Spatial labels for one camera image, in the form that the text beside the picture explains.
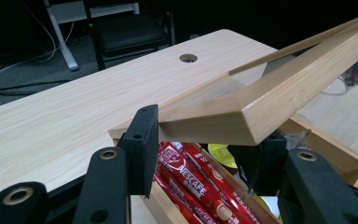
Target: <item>wooden table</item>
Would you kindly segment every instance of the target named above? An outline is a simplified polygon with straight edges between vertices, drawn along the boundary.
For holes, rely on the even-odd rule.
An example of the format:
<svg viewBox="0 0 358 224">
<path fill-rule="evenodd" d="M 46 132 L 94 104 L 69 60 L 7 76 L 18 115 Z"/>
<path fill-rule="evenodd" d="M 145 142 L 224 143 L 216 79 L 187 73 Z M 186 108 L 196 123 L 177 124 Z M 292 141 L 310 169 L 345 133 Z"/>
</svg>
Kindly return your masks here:
<svg viewBox="0 0 358 224">
<path fill-rule="evenodd" d="M 23 181 L 56 189 L 85 174 L 92 153 L 113 145 L 107 130 L 139 108 L 166 105 L 274 50 L 221 30 L 0 106 L 0 190 Z M 187 53 L 198 60 L 181 62 Z M 253 68 L 246 81 L 264 69 Z M 298 116 L 358 150 L 358 87 L 340 97 L 318 96 Z M 133 223 L 156 222 L 137 196 L 132 209 Z"/>
</svg>

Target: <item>chair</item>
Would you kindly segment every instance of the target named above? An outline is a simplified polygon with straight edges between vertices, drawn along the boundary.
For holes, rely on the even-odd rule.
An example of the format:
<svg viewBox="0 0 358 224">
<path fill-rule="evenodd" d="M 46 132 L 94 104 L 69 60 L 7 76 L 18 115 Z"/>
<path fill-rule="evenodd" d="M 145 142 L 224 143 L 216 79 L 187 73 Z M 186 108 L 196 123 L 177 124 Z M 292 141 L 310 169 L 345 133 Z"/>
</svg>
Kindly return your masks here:
<svg viewBox="0 0 358 224">
<path fill-rule="evenodd" d="M 164 13 L 159 26 L 147 15 L 139 14 L 139 3 L 133 0 L 83 0 L 83 3 L 100 71 L 105 69 L 106 62 L 172 44 L 169 12 Z M 98 10 L 124 5 L 132 6 L 133 13 L 97 15 Z"/>
</svg>

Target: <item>table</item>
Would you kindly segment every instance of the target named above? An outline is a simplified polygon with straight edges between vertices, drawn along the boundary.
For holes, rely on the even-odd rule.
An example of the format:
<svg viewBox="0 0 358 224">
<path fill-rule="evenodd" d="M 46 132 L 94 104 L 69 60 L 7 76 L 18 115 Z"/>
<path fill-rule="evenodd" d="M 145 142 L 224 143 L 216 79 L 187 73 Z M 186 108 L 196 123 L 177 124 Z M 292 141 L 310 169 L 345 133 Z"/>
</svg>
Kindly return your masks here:
<svg viewBox="0 0 358 224">
<path fill-rule="evenodd" d="M 92 153 L 113 145 L 107 130 L 133 117 L 139 108 L 166 105 L 273 51 L 246 36 L 220 30 L 1 105 L 0 190 L 23 181 L 56 189 L 85 174 Z M 188 53 L 198 60 L 181 62 L 179 57 Z M 251 69 L 242 81 L 253 82 L 265 67 Z M 357 116 L 349 116 L 351 111 Z M 358 150 L 358 134 L 344 139 L 351 130 L 358 133 L 358 87 L 342 97 L 319 95 L 297 116 Z M 156 222 L 138 196 L 132 197 L 132 210 L 133 223 Z"/>
<path fill-rule="evenodd" d="M 60 43 L 60 50 L 63 58 L 68 65 L 69 70 L 75 71 L 78 69 L 78 64 L 72 55 L 71 51 L 65 44 L 65 40 L 62 36 L 60 26 L 61 23 L 66 23 L 70 21 L 81 21 L 86 19 L 86 11 L 83 6 L 82 1 L 72 1 L 68 3 L 60 3 L 51 5 L 48 0 L 45 1 L 46 10 L 48 12 L 48 16 L 51 20 L 51 23 L 54 28 L 54 32 L 57 35 L 57 38 Z M 98 17 L 102 15 L 115 14 L 125 11 L 133 11 L 134 14 L 139 14 L 139 4 L 131 3 L 125 5 L 118 5 L 114 7 L 104 7 L 98 10 L 92 11 L 93 17 Z"/>
</svg>

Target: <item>red wrapper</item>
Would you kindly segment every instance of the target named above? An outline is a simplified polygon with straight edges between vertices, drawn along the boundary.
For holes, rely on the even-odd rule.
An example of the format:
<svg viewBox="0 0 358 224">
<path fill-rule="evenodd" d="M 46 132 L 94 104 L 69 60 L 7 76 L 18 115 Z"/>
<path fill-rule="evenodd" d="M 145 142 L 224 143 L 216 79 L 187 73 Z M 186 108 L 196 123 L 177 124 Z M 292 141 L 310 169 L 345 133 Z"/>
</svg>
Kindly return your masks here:
<svg viewBox="0 0 358 224">
<path fill-rule="evenodd" d="M 212 185 L 171 144 L 163 143 L 158 152 L 158 161 L 174 178 L 201 203 L 217 221 L 226 223 L 247 223 L 235 209 L 222 203 L 220 195 Z"/>
<path fill-rule="evenodd" d="M 158 163 L 158 172 L 165 180 L 170 190 L 185 203 L 185 205 L 201 219 L 203 223 L 217 224 L 214 218 L 194 197 L 182 186 L 161 163 Z"/>
<path fill-rule="evenodd" d="M 216 191 L 222 197 L 223 202 L 226 203 L 228 207 L 234 207 L 238 210 L 247 223 L 259 223 L 246 204 L 240 197 L 238 197 L 236 192 L 229 186 L 225 179 L 214 169 L 214 167 L 198 149 L 192 145 L 182 144 L 179 142 L 173 142 L 172 145 L 176 148 L 176 150 L 182 153 L 185 158 L 191 161 L 197 169 L 199 169 L 205 178 L 208 179 L 208 181 L 214 186 Z"/>
<path fill-rule="evenodd" d="M 159 174 L 154 174 L 154 178 L 159 186 L 164 190 L 167 196 L 171 199 L 173 204 L 179 209 L 183 217 L 189 224 L 203 224 L 203 222 L 193 214 L 193 212 L 180 200 L 168 187 L 167 183 L 161 178 Z"/>
</svg>

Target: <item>chair seat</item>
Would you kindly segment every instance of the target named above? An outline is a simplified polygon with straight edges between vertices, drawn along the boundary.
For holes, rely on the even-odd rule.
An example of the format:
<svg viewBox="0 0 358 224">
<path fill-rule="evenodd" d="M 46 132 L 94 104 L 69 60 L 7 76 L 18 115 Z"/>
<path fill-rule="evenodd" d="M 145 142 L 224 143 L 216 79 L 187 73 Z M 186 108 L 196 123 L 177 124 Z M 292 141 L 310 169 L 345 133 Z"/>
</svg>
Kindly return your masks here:
<svg viewBox="0 0 358 224">
<path fill-rule="evenodd" d="M 103 54 L 107 56 L 127 48 L 136 48 L 145 42 L 153 47 L 166 42 L 168 38 L 165 32 L 143 14 L 96 21 L 94 29 L 100 39 Z"/>
</svg>

